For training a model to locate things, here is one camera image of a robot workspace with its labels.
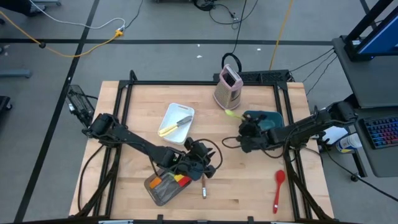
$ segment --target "wooden table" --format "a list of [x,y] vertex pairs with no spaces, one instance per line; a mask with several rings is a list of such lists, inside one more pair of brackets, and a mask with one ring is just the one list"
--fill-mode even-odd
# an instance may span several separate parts
[[[103,82],[96,106],[96,115],[113,112],[117,86],[118,82]],[[288,83],[288,87],[294,120],[298,121],[309,116],[303,84]],[[285,169],[283,159],[271,159],[261,151],[245,154],[241,149],[223,147],[221,144],[223,138],[238,134],[240,120],[225,115],[215,103],[212,97],[213,91],[214,86],[133,86],[127,117],[127,126],[132,132],[155,145],[173,146],[179,150],[185,150],[183,146],[163,141],[157,135],[157,130],[170,103],[190,106],[195,109],[195,117],[189,136],[194,140],[208,138],[217,143],[223,152],[224,163],[214,177],[206,181],[207,199],[202,199],[201,182],[197,181],[169,203],[158,207],[144,188],[144,180],[153,174],[147,156],[130,146],[123,145],[111,218],[154,220],[158,214],[163,214],[165,220],[244,221],[248,216],[253,216],[256,221],[294,220],[287,181],[283,183],[280,191],[278,212],[277,214],[272,212],[276,191],[274,176],[277,170]],[[287,124],[282,91],[279,94],[285,124]],[[246,110],[276,111],[273,87],[244,86],[242,103],[235,112],[243,113]],[[99,146],[97,140],[88,140],[82,167]],[[315,141],[310,141],[308,147],[318,150]],[[90,162],[85,172],[81,193],[82,205],[87,202],[98,186],[104,152],[103,149]],[[280,153],[281,149],[270,152],[273,155]],[[319,156],[305,150],[301,151],[301,156],[308,191],[321,208],[332,217],[333,212]],[[220,158],[217,154],[213,158],[212,164],[217,165]],[[70,214],[78,211],[77,187],[78,185]],[[103,194],[100,214],[104,213],[107,194],[107,192]],[[300,214],[304,217],[299,191],[297,191],[297,197],[300,202]]]

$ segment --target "white rectangular dish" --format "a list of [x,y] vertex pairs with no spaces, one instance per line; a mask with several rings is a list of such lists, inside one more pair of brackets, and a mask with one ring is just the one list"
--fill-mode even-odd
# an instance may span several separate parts
[[169,108],[167,108],[166,114],[163,118],[162,124],[160,125],[158,132],[163,128],[176,124],[177,121],[180,121],[186,116],[192,116],[192,120],[189,121],[187,124],[178,127],[175,131],[163,137],[163,139],[168,142],[182,145],[184,144],[188,136],[194,114],[195,110],[191,107],[180,105],[178,103],[171,103],[169,105]]

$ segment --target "plastic bottle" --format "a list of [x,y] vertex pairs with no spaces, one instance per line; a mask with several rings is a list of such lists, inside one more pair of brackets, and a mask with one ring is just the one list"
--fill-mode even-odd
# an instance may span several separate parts
[[362,147],[361,141],[357,133],[351,134],[347,137],[340,139],[335,145],[337,151],[341,153],[350,153]]

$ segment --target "red silicone spoon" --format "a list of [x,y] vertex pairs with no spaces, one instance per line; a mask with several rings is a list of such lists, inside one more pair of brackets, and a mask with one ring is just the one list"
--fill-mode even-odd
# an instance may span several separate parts
[[283,170],[278,170],[275,174],[276,178],[276,184],[277,184],[277,189],[276,189],[276,196],[275,196],[275,201],[274,201],[274,214],[278,211],[278,203],[279,203],[279,189],[282,183],[285,181],[285,172]]

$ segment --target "yellow object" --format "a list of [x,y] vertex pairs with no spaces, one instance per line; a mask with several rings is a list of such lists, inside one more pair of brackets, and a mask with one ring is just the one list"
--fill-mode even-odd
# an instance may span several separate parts
[[351,151],[352,151],[352,149],[342,149],[341,150],[342,153],[351,152]]
[[243,119],[243,120],[244,120],[243,116],[237,115],[236,113],[234,113],[234,111],[225,110],[225,113],[226,113],[228,116],[231,116],[231,117],[233,117],[233,118],[239,118],[239,119]]
[[173,125],[171,125],[171,126],[169,126],[169,127],[166,127],[166,128],[164,128],[164,129],[161,129],[161,130],[159,131],[159,136],[160,136],[160,137],[164,137],[164,136],[166,136],[166,135],[172,133],[173,131],[175,131],[177,128],[178,128],[177,124],[173,124]]
[[184,178],[184,176],[181,175],[181,174],[174,176],[174,180],[177,181],[177,182],[180,181],[182,178]]
[[284,31],[287,18],[289,17],[290,10],[292,9],[292,5],[293,5],[293,0],[290,0],[289,8],[287,9],[284,22],[282,23],[282,27],[280,28],[280,31],[279,31],[278,40],[276,41],[276,44],[275,44],[274,53],[272,54],[271,63],[269,64],[269,70],[271,70],[272,64],[274,63],[274,57],[275,57],[276,49],[278,48],[279,40],[280,40],[280,38],[282,37],[282,33],[283,33],[283,31]]
[[158,186],[160,183],[162,182],[162,179],[160,179],[159,177],[155,177],[150,183],[149,183],[149,187],[151,189],[154,189],[156,186]]
[[[5,18],[8,22],[10,22],[15,28],[17,28],[19,31],[21,31],[21,32],[22,32],[25,36],[27,36],[30,40],[32,40],[33,42],[35,42],[35,43],[37,43],[37,44],[41,44],[38,40],[36,40],[35,38],[33,38],[31,35],[29,35],[27,32],[25,32],[22,28],[20,28],[17,24],[15,24],[10,18],[8,18],[8,17],[5,15],[5,13],[3,13],[2,11],[0,11],[0,15],[4,16],[4,18]],[[122,35],[123,35],[123,32],[121,32],[120,30],[116,30],[116,33],[115,33],[115,35],[114,35],[112,38],[110,38],[110,39],[107,40],[106,42],[103,42],[102,44],[98,44],[98,45],[94,46],[92,49],[89,49],[89,51],[84,52],[84,53],[82,53],[82,54],[80,54],[80,55],[65,55],[65,54],[60,53],[60,52],[58,52],[58,51],[56,51],[56,50],[54,50],[54,49],[52,49],[52,48],[50,48],[50,47],[46,47],[46,49],[48,49],[49,51],[51,51],[51,52],[53,52],[53,53],[55,53],[55,54],[57,54],[57,55],[59,55],[59,56],[62,56],[62,57],[71,57],[71,58],[81,57],[81,56],[83,56],[83,55],[86,55],[86,54],[91,53],[91,52],[92,52],[94,49],[96,49],[97,47],[101,47],[101,46],[103,46],[103,45],[105,45],[105,44],[111,42],[111,41],[114,40],[115,38],[120,37],[120,36],[122,36]]]

